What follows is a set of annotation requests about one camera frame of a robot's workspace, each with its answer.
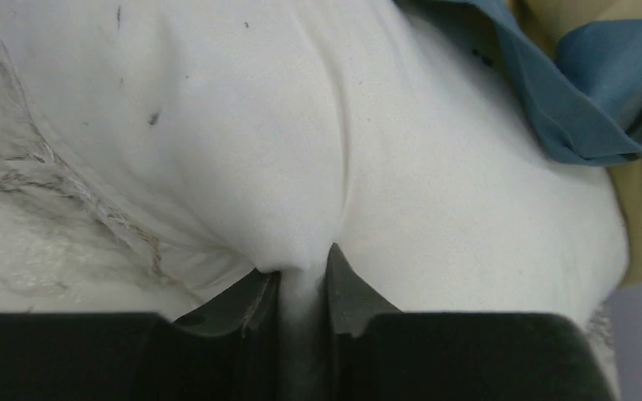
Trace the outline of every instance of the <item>beige fabric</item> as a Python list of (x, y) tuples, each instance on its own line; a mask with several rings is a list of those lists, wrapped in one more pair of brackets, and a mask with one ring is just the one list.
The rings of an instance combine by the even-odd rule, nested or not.
[[(565, 33), (590, 21), (642, 18), (642, 0), (507, 0), (526, 35), (554, 55)], [(630, 264), (622, 286), (642, 282), (642, 160), (609, 168), (629, 231)]]

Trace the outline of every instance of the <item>white fabric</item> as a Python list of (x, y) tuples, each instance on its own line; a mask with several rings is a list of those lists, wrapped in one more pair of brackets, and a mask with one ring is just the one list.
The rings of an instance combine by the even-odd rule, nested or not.
[(404, 310), (584, 324), (624, 272), (606, 174), (546, 161), (507, 86), (390, 0), (0, 0), (0, 39), (104, 199), (168, 246), (284, 270), (282, 398), (320, 380), (334, 241)]

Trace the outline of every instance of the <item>white cloth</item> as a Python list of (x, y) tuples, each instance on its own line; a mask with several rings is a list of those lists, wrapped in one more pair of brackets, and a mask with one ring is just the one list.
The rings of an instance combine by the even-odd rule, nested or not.
[(545, 160), (510, 89), (411, 20), (390, 0), (0, 0), (33, 120), (94, 191), (169, 246), (284, 271), (285, 399), (318, 390), (334, 241), (404, 310), (585, 324), (626, 266), (606, 174)]

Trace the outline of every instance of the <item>blue fabric strip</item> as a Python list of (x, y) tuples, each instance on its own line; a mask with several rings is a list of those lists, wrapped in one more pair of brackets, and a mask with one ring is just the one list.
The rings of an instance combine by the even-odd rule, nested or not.
[(642, 20), (575, 29), (558, 44), (553, 62), (502, 0), (415, 1), (443, 2), (471, 4), (496, 24), (528, 120), (553, 159), (617, 165), (642, 157), (642, 125), (626, 134), (642, 109)]

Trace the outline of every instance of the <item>tan fabric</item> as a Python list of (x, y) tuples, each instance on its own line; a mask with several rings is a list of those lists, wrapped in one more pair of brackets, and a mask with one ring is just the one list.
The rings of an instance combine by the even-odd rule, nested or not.
[[(591, 21), (642, 18), (642, 0), (507, 0), (526, 35), (551, 57), (567, 32)], [(630, 264), (622, 286), (642, 282), (642, 160), (610, 167), (629, 232)]]

